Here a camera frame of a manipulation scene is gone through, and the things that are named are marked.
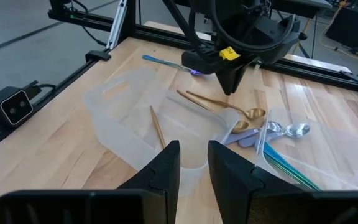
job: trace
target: silver spoon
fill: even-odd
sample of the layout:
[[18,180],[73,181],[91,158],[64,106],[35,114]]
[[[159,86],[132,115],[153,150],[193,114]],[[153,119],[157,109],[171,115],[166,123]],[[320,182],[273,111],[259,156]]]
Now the silver spoon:
[[[279,133],[282,131],[282,126],[281,126],[281,124],[278,124],[277,122],[269,121],[267,123],[267,129],[269,131]],[[249,138],[249,137],[261,132],[261,130],[262,130],[262,128],[252,128],[252,129],[248,129],[241,133],[230,134],[229,137],[227,137],[226,142],[224,144],[228,145],[228,144],[234,143],[240,139]]]
[[[267,133],[266,142],[277,139],[281,136],[288,136],[290,138],[300,138],[308,134],[310,131],[310,126],[305,123],[291,124],[279,132]],[[249,138],[243,138],[238,141],[240,147],[251,147],[257,141],[258,136],[252,136]]]

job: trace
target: spoon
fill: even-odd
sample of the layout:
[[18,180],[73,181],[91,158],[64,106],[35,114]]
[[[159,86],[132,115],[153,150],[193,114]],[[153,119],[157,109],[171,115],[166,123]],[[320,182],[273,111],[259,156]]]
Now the spoon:
[[[281,124],[278,124],[277,122],[274,121],[269,121],[267,123],[267,130],[269,131],[273,131],[273,132],[281,132],[282,130],[282,126]],[[229,137],[227,137],[226,142],[224,143],[225,145],[231,144],[233,142],[236,142],[240,139],[244,139],[244,138],[248,138],[251,137],[259,132],[262,131],[262,128],[252,128],[249,130],[246,130],[242,133],[238,133],[238,134],[230,134]]]
[[[310,131],[310,126],[305,123],[291,124],[286,128],[282,129],[279,132],[267,133],[265,142],[277,139],[280,136],[288,136],[290,138],[301,138],[304,135],[308,134]],[[238,141],[240,147],[251,147],[257,141],[258,136],[252,136],[249,138],[243,138]]]
[[[186,91],[186,93],[190,94],[192,96],[198,97],[198,98],[200,98],[202,100],[206,100],[208,102],[217,104],[219,106],[233,108],[233,109],[241,112],[246,118],[248,118],[250,120],[258,119],[258,118],[261,118],[261,117],[266,115],[266,111],[263,110],[262,108],[253,108],[253,109],[250,109],[250,110],[247,110],[247,111],[244,112],[240,107],[231,105],[229,103],[226,103],[226,102],[223,102],[223,101],[220,101],[220,100],[214,100],[214,99],[211,99],[211,98],[208,98],[208,97],[205,97],[205,96],[201,96],[201,95],[199,95],[197,93],[193,93],[192,91],[188,91],[188,90]],[[231,132],[232,133],[242,133],[248,128],[248,125],[249,124],[248,124],[247,121],[240,120],[240,121],[237,122],[236,126],[233,128],[233,130]]]
[[266,115],[266,111],[262,108],[252,108],[246,111],[246,117],[250,120],[258,119]]
[[[180,90],[177,90],[177,93],[179,93],[181,96],[183,96],[184,98],[186,98],[187,100],[190,100],[191,102],[197,104],[198,106],[212,112],[212,113],[215,113],[215,111],[213,111],[211,108],[208,108],[207,106],[205,106],[204,104],[200,103],[199,101],[189,97],[188,95],[186,95],[184,92],[180,91]],[[208,99],[208,101],[210,100],[209,98],[206,98],[204,96],[199,96],[195,93],[192,93],[190,91],[187,91],[187,93],[193,95],[193,96],[198,96],[200,97],[201,99]],[[248,122],[247,121],[238,121],[237,124],[235,125],[235,127],[233,128],[232,130],[232,133],[241,133],[241,132],[244,132],[247,128],[248,128]]]

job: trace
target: teal chopstick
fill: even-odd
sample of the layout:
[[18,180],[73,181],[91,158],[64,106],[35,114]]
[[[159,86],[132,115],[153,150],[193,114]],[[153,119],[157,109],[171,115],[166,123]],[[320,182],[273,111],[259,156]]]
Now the teal chopstick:
[[264,145],[264,155],[266,158],[272,162],[279,169],[284,171],[290,177],[294,178],[299,183],[313,189],[321,190],[315,183],[313,183],[309,178],[299,172],[295,167],[289,164],[279,153],[274,150],[267,142]]

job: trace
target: gold chopstick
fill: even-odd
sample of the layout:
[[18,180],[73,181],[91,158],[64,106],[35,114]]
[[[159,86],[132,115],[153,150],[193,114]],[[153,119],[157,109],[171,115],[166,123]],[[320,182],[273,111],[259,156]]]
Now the gold chopstick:
[[177,90],[177,93],[179,93],[179,95],[183,96],[187,100],[190,100],[191,102],[197,104],[198,106],[200,106],[200,107],[202,107],[202,108],[214,113],[214,111],[211,108],[209,108],[209,107],[205,106],[204,104],[200,103],[198,100],[195,100],[192,97],[188,96],[186,93],[184,93],[184,92],[182,92],[180,90]]
[[192,91],[189,91],[189,90],[187,90],[186,93],[187,93],[187,94],[190,94],[190,95],[192,95],[192,96],[198,97],[198,98],[200,98],[200,99],[202,99],[202,100],[206,100],[206,101],[208,101],[208,102],[214,103],[214,104],[219,105],[219,106],[233,108],[233,109],[235,109],[235,110],[237,110],[237,111],[240,111],[245,117],[247,117],[246,112],[243,111],[243,110],[242,110],[240,107],[238,107],[238,106],[231,105],[230,103],[226,103],[226,102],[223,102],[223,101],[221,101],[221,100],[214,100],[214,99],[211,99],[211,98],[208,98],[208,97],[205,97],[205,96],[201,96],[201,95],[199,95],[199,94],[197,94],[197,93],[193,93]]
[[150,112],[152,113],[153,125],[154,125],[155,130],[157,131],[161,147],[162,147],[162,149],[165,149],[166,145],[165,145],[165,141],[164,141],[164,136],[162,135],[162,131],[160,128],[160,124],[158,123],[157,115],[155,115],[155,111],[153,109],[153,106],[151,106],[151,105],[150,105]]

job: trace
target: clear plastic bag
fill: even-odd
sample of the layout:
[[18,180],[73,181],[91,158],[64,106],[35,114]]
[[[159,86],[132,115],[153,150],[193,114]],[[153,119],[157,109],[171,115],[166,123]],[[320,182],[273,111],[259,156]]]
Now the clear plastic bag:
[[[310,179],[321,190],[358,190],[358,137],[331,129],[286,109],[268,112],[267,121],[278,122],[283,128],[291,124],[306,123],[310,131],[301,138],[283,135],[268,141],[271,147],[291,166]],[[257,162],[270,173],[290,182],[298,182],[268,162],[264,142],[269,138],[265,122],[257,148]]]
[[164,89],[149,67],[87,92],[85,103],[99,141],[136,170],[162,150],[150,114],[153,106],[165,142],[180,142],[180,196],[191,193],[207,167],[208,141],[224,142],[239,120],[230,108],[214,114]]

